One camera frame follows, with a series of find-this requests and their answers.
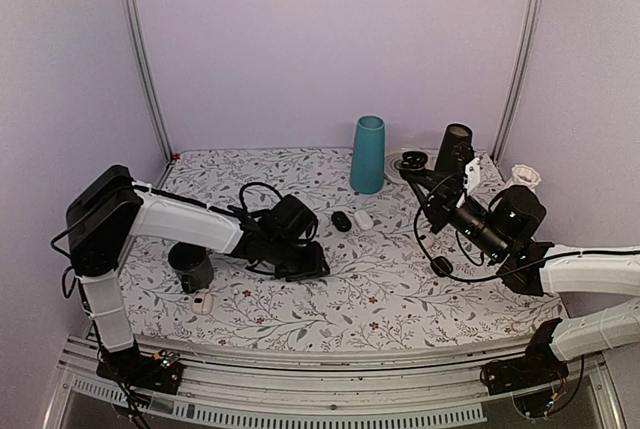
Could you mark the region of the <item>black gold-trimmed earbud charging case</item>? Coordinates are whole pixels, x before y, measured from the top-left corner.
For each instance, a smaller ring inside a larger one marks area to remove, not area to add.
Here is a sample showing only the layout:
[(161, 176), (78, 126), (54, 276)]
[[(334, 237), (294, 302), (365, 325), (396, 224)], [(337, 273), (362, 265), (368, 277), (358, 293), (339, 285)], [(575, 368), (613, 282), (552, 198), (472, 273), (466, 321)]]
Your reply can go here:
[(422, 151), (405, 151), (401, 154), (400, 170), (419, 171), (426, 168), (428, 155)]

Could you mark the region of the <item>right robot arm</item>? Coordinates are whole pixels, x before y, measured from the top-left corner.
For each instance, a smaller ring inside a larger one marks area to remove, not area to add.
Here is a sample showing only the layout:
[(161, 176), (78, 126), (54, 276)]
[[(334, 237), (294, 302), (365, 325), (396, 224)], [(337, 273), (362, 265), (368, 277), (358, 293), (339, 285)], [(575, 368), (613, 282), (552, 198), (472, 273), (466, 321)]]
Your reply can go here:
[(470, 173), (443, 173), (404, 163), (402, 179), (415, 194), (417, 214), (432, 233), (447, 226), (498, 269), (495, 278), (516, 294), (606, 293), (627, 301), (574, 319), (540, 326), (532, 350), (517, 364), (517, 376), (537, 385), (552, 373), (556, 360), (569, 361), (639, 340), (639, 249), (575, 248), (539, 242), (534, 234), (546, 216), (537, 196), (523, 185), (500, 191), (488, 207), (471, 195)]

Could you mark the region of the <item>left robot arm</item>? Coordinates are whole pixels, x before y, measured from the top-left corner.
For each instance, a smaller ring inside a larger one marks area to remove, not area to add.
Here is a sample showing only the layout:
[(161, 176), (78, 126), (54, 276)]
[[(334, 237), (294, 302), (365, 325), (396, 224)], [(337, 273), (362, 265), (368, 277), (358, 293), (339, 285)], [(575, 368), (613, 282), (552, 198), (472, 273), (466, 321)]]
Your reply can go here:
[(329, 274), (316, 240), (316, 214), (293, 195), (279, 194), (269, 209), (240, 201), (225, 209), (171, 194), (135, 180), (127, 167), (103, 172), (66, 211), (66, 229), (50, 245), (67, 257), (111, 368), (128, 383), (148, 375), (136, 344), (118, 282), (119, 258), (132, 237), (155, 237), (202, 247), (251, 265), (267, 263), (288, 282)]

